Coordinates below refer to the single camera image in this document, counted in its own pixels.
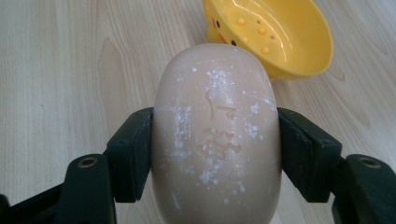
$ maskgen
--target beige soap bar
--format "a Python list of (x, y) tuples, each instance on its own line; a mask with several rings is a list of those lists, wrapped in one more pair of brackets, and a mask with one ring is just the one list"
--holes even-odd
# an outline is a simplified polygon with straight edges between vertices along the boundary
[(179, 53), (163, 72), (151, 142), (167, 223), (271, 220), (281, 178), (276, 100), (247, 51), (204, 44)]

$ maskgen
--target white specks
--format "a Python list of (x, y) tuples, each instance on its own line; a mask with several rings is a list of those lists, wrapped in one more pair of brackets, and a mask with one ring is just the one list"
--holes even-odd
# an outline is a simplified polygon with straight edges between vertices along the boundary
[(213, 165), (213, 158), (207, 158), (205, 161), (208, 165)]
[(194, 176), (195, 175), (194, 166), (190, 166), (190, 167), (184, 169), (184, 174)]
[(259, 93), (257, 91), (242, 91), (242, 94), (247, 95), (248, 97), (254, 98), (256, 100), (265, 102), (266, 104), (271, 106), (271, 109), (276, 111), (276, 101), (273, 97)]
[(183, 123), (185, 121), (185, 118), (183, 114), (176, 114), (176, 122), (177, 123)]
[(242, 183), (242, 181), (238, 181), (237, 183), (239, 185), (239, 190), (241, 190), (242, 193), (245, 193), (247, 190), (245, 189), (244, 184)]
[(213, 177), (213, 173), (209, 172), (207, 169), (204, 170), (202, 175), (199, 176), (199, 178), (201, 179), (202, 183), (204, 183), (204, 184), (208, 184), (210, 178), (212, 178), (212, 177)]
[(257, 137), (257, 132), (259, 131), (259, 126), (256, 125), (252, 125), (251, 123), (247, 122), (245, 120), (245, 125), (246, 125), (246, 131), (248, 133), (248, 135), (250, 135), (250, 137), (252, 138), (256, 138)]
[(172, 193), (172, 199), (173, 199), (173, 201), (174, 201), (174, 203), (175, 203), (176, 208), (177, 208), (178, 210), (181, 210), (181, 206), (180, 206), (180, 203), (179, 203), (179, 199), (178, 199), (178, 197), (176, 196), (175, 193)]
[(259, 104), (255, 104), (255, 105), (253, 105), (253, 106), (251, 106), (250, 107), (250, 111), (253, 113), (253, 114), (258, 114), (259, 113)]
[(175, 148), (181, 149), (183, 148), (183, 146), (184, 146), (183, 142), (177, 140), (175, 141)]
[(218, 161), (216, 162), (216, 164), (214, 165), (215, 171), (217, 171), (218, 169), (220, 169), (220, 168), (224, 165), (224, 162), (225, 162), (225, 161), (218, 160)]
[(181, 158), (181, 159), (186, 159), (187, 157), (190, 156), (190, 154), (191, 154), (190, 151), (186, 152), (186, 151), (183, 151), (183, 150), (178, 150), (178, 151), (172, 153), (172, 156), (173, 157), (178, 157), (178, 158)]
[(207, 71), (209, 82), (206, 89), (210, 91), (209, 98), (213, 99), (215, 95), (222, 95), (224, 91), (228, 90), (230, 86), (234, 85), (231, 78), (227, 78), (228, 72), (223, 70)]

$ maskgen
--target table surface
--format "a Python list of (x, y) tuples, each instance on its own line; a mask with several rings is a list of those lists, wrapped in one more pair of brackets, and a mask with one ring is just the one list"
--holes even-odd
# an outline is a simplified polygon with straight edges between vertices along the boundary
[[(334, 54), (317, 77), (276, 80), (277, 105), (396, 170), (396, 1), (316, 0)], [(168, 62), (206, 43), (201, 0), (0, 1), (0, 192), (11, 204), (63, 182), (102, 153), (126, 118), (153, 106)], [(271, 223), (333, 223), (283, 175)], [(148, 179), (119, 223), (163, 223)]]

